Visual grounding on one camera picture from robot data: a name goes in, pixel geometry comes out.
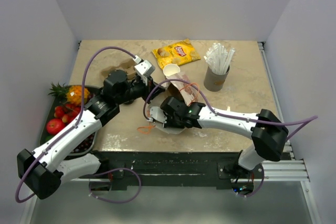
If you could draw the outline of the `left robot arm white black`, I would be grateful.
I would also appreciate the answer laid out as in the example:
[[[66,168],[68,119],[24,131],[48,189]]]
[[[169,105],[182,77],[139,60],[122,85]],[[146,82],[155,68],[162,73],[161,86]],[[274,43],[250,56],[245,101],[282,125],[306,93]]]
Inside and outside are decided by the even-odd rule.
[[[129,81],[126,72],[115,70],[105,78],[103,87],[84,106],[76,118],[51,140],[30,152],[17,155],[20,183],[26,184],[39,199],[51,196],[62,183],[85,175],[103,178],[109,165],[95,154],[81,158],[65,158],[89,135],[104,127],[119,112],[121,104],[138,98],[154,99],[166,87],[158,85],[152,77],[136,74]]]

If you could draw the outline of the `dark grapes bunch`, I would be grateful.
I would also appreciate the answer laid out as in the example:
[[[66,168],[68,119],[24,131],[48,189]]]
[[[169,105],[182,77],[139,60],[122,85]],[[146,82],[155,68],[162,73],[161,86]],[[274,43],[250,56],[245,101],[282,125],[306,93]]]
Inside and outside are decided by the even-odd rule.
[[[95,134],[93,133],[89,135],[86,139],[84,139],[71,153],[79,154],[90,150],[94,140],[95,140]]]

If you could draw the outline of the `brown paper takeout bag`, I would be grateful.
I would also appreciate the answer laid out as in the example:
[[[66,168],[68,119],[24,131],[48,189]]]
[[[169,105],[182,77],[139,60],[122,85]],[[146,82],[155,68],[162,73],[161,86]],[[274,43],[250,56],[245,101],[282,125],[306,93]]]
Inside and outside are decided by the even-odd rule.
[[[147,117],[148,108],[150,106],[158,106],[160,107],[161,104],[165,99],[172,96],[176,98],[178,101],[185,103],[187,106],[190,106],[193,102],[199,101],[200,96],[200,87],[197,83],[191,82],[188,76],[184,73],[177,73],[174,75],[171,75],[169,77],[166,77],[164,81],[156,85],[156,88],[158,86],[162,86],[166,88],[166,91],[159,94],[156,98],[154,98],[152,101],[149,101],[149,98],[145,101],[143,112]],[[138,131],[143,134],[149,134],[153,129],[160,130],[167,134],[180,134],[182,133],[186,128],[184,129],[164,129],[163,124],[157,122],[157,123],[151,123],[148,121],[148,126],[141,126],[138,128]]]

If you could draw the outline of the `green lime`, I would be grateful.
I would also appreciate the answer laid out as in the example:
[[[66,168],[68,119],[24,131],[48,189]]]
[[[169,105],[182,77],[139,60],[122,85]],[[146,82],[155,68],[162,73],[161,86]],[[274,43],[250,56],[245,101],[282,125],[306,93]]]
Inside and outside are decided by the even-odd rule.
[[[49,135],[45,138],[45,142],[48,142],[49,140],[51,140],[54,136],[53,135]]]

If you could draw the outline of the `yellow Lays chips bag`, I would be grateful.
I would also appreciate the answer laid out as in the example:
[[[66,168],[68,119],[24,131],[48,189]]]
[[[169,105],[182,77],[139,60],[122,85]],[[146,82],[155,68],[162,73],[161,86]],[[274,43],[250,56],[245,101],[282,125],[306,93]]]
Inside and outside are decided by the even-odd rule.
[[[189,39],[153,49],[152,52],[162,70],[171,63],[181,66],[201,59]]]

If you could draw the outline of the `grey straw holder cup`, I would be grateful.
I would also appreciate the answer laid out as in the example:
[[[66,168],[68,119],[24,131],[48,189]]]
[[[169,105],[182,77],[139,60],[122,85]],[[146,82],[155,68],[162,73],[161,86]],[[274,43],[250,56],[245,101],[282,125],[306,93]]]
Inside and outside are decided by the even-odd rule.
[[[230,71],[230,67],[228,67],[225,74],[219,75],[212,72],[210,67],[207,67],[205,79],[204,79],[204,87],[211,92],[220,91],[223,88],[224,82],[228,76]]]

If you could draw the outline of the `toy pineapple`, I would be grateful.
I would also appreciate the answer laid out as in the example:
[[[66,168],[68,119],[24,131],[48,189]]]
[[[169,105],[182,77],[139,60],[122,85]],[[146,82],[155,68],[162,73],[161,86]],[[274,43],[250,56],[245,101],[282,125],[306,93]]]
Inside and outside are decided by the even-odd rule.
[[[51,83],[51,88],[49,95],[54,97],[67,99],[67,102],[74,104],[76,106],[81,105],[82,95],[84,103],[88,101],[90,92],[87,88],[82,86],[66,86],[65,84],[60,85],[59,83]]]

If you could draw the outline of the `brown paper cup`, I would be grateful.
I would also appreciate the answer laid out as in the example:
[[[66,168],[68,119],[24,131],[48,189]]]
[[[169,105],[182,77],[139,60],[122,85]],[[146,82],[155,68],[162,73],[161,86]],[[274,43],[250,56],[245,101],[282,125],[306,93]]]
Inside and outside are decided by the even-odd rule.
[[[170,63],[164,66],[163,68],[163,74],[166,77],[169,77],[171,75],[177,74],[181,71],[180,67],[176,64]]]

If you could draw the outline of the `grey fruit tray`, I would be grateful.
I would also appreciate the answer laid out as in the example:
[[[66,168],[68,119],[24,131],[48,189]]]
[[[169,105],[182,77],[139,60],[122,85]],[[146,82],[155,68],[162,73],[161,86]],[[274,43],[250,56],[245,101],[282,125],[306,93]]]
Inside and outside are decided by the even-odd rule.
[[[98,88],[86,86],[84,90],[85,104],[96,95]],[[62,130],[68,124],[74,122],[75,117],[80,112],[81,104],[81,86],[80,85],[60,85],[51,83],[50,92],[48,95],[54,97],[54,101],[49,109],[47,120],[43,128],[39,145],[42,145]],[[86,137],[66,159],[83,156],[92,148],[96,139],[96,133],[92,133]]]

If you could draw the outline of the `small red fruits cluster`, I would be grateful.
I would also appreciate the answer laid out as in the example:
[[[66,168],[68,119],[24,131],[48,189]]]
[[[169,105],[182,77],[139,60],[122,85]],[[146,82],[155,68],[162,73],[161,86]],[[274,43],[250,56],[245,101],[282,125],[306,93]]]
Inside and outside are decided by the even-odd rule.
[[[80,106],[72,103],[55,107],[54,117],[61,119],[65,124],[69,124],[80,112]]]

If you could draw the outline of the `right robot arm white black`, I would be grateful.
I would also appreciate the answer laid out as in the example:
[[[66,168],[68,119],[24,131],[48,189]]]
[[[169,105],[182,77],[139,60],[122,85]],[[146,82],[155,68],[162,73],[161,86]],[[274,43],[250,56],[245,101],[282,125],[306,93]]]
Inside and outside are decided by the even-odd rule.
[[[149,115],[168,133],[177,129],[217,129],[250,139],[252,144],[223,168],[224,173],[235,178],[246,178],[264,161],[280,161],[288,136],[288,129],[266,109],[259,113],[237,113],[200,102],[186,105],[169,96],[160,106],[151,107]]]

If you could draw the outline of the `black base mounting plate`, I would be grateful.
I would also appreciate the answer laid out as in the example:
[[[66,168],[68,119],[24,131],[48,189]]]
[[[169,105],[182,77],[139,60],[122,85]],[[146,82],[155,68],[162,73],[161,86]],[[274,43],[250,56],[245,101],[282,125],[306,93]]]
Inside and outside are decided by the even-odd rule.
[[[262,179],[261,165],[238,167],[238,152],[95,152],[102,165],[86,178],[105,179],[113,190],[128,186],[215,187],[248,194]]]

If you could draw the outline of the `cardboard cup carrier tray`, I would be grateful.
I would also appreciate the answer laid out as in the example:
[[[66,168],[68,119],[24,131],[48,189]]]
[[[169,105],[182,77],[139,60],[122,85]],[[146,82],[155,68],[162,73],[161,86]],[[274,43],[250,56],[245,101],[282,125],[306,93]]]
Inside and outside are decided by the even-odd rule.
[[[135,62],[132,59],[124,60],[118,65],[109,66],[109,67],[104,68],[100,72],[99,77],[103,81],[105,78],[107,78],[110,75],[111,72],[115,70],[123,70],[126,72],[128,80],[133,80],[136,75],[134,66],[135,66]]]

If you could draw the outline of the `large red apple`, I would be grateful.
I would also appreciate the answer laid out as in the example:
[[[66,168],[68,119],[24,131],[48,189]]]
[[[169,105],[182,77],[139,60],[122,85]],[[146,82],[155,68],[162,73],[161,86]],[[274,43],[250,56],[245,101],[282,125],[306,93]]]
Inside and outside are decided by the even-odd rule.
[[[61,119],[51,119],[46,125],[46,130],[49,134],[56,135],[63,130],[65,126],[65,123]]]

